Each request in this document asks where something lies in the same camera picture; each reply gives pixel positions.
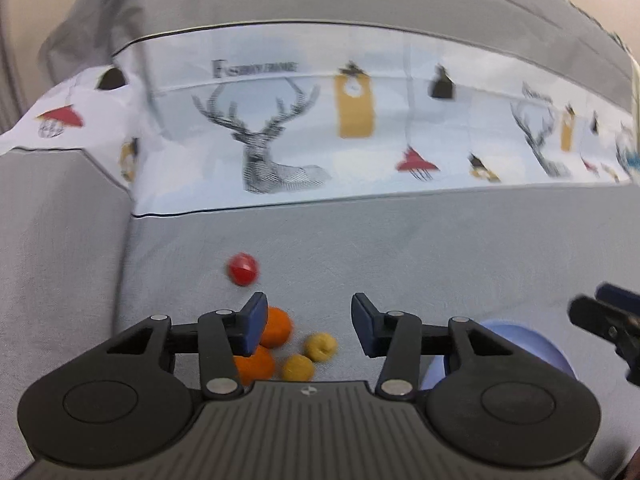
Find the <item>red lamp print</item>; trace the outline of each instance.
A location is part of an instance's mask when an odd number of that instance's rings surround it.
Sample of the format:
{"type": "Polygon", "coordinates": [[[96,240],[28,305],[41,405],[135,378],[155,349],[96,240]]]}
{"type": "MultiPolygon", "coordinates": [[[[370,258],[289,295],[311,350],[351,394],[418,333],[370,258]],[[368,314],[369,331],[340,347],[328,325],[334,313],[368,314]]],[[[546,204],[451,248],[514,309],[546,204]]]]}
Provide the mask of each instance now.
{"type": "Polygon", "coordinates": [[[587,162],[584,159],[582,159],[582,163],[584,164],[584,167],[587,169],[587,171],[589,171],[590,173],[593,173],[596,176],[600,176],[600,173],[598,172],[598,167],[596,165],[591,164],[590,162],[587,162]]]}
{"type": "Polygon", "coordinates": [[[48,112],[44,112],[36,117],[36,119],[41,121],[38,129],[38,135],[43,139],[51,139],[59,136],[59,134],[64,132],[65,128],[68,126],[73,128],[82,128],[84,126],[82,117],[78,115],[72,105],[69,104],[71,94],[77,83],[78,78],[76,77],[76,81],[69,89],[69,94],[66,97],[67,104],[65,106],[49,110],[48,112]]]}
{"type": "Polygon", "coordinates": [[[418,180],[431,180],[430,171],[440,171],[439,168],[424,160],[411,146],[404,152],[404,160],[396,165],[398,171],[408,171],[418,180]]]}

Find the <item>deer head illustration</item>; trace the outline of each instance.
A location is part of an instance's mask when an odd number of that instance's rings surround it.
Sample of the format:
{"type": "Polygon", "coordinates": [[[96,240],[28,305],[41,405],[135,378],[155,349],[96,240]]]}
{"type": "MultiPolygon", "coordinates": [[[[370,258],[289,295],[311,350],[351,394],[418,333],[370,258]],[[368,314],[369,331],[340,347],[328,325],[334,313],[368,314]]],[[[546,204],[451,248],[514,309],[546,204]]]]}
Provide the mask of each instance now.
{"type": "Polygon", "coordinates": [[[542,155],[542,148],[546,143],[546,139],[554,132],[554,127],[556,126],[556,120],[554,119],[554,115],[551,109],[546,109],[548,117],[542,119],[542,127],[538,132],[534,133],[531,131],[531,127],[529,126],[529,117],[524,114],[524,107],[527,104],[528,103],[526,102],[519,102],[515,107],[513,106],[513,104],[511,104],[511,113],[518,127],[524,132],[527,139],[527,144],[538,160],[538,163],[540,164],[542,169],[545,170],[545,173],[548,174],[548,176],[571,176],[569,170],[564,164],[562,164],[561,162],[553,162],[551,160],[547,160],[542,155]]]}
{"type": "Polygon", "coordinates": [[[200,99],[193,96],[193,103],[198,111],[210,122],[232,131],[232,137],[244,144],[244,163],[242,177],[244,188],[254,193],[274,193],[281,190],[301,190],[322,186],[329,179],[328,174],[318,166],[284,166],[271,160],[270,142],[276,139],[285,129],[284,124],[309,110],[315,104],[320,93],[319,86],[314,86],[309,97],[291,79],[286,81],[296,93],[296,101],[285,106],[280,98],[276,98],[277,115],[265,121],[264,127],[252,132],[244,121],[238,118],[238,105],[231,102],[229,112],[225,116],[218,108],[218,97],[225,83],[216,87],[205,108],[200,99]]]}

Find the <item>blue bowl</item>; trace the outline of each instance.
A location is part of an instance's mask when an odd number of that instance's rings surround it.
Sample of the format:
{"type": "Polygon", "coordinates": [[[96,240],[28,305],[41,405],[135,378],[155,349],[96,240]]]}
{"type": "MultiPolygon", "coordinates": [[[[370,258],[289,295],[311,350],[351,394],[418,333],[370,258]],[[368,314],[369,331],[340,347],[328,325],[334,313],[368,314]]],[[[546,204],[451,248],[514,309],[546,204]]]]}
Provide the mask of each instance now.
{"type": "MultiPolygon", "coordinates": [[[[546,361],[558,370],[562,370],[574,379],[576,378],[575,371],[564,354],[541,333],[510,321],[490,320],[481,323],[481,325],[546,361]]],[[[420,389],[428,390],[433,388],[444,377],[444,358],[438,355],[434,357],[431,365],[427,368],[427,373],[422,378],[420,389]]]]}

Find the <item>metal screw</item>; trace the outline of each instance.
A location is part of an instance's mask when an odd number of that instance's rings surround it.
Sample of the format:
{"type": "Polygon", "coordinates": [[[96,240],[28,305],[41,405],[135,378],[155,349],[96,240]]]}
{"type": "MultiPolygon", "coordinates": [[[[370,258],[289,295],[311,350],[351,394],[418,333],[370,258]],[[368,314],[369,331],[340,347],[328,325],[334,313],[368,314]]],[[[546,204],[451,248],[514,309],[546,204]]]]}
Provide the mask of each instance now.
{"type": "Polygon", "coordinates": [[[212,394],[228,395],[238,389],[238,383],[228,377],[218,377],[207,381],[207,390],[212,394]]]}
{"type": "Polygon", "coordinates": [[[387,395],[402,397],[410,394],[414,390],[414,387],[411,386],[411,383],[403,379],[389,379],[382,383],[380,389],[387,395]]]}

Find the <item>gray fabric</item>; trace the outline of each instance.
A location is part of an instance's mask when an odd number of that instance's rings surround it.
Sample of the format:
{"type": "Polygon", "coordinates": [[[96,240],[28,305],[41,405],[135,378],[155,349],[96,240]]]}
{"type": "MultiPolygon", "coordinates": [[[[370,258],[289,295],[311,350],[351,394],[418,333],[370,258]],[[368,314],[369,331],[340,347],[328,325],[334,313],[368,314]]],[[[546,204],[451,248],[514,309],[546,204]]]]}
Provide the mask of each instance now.
{"type": "Polygon", "coordinates": [[[41,61],[59,82],[107,64],[141,36],[256,20],[373,23],[452,38],[533,62],[630,109],[626,53],[564,0],[79,0],[41,61]]]}
{"type": "MultiPolygon", "coordinates": [[[[424,322],[454,315],[525,322],[569,357],[603,407],[589,464],[600,474],[640,444],[640,395],[612,348],[571,326],[570,298],[605,280],[640,287],[640,190],[635,186],[470,190],[199,213],[132,221],[118,328],[151,314],[195,322],[240,308],[262,290],[296,326],[280,357],[326,331],[340,352],[318,380],[375,380],[381,361],[362,354],[350,299],[365,292],[381,310],[424,322]],[[259,282],[233,285],[229,256],[245,251],[259,282]]],[[[177,375],[196,386],[196,361],[177,375]]]]}
{"type": "Polygon", "coordinates": [[[80,152],[0,157],[0,477],[31,456],[31,383],[111,334],[130,199],[80,152]]]}

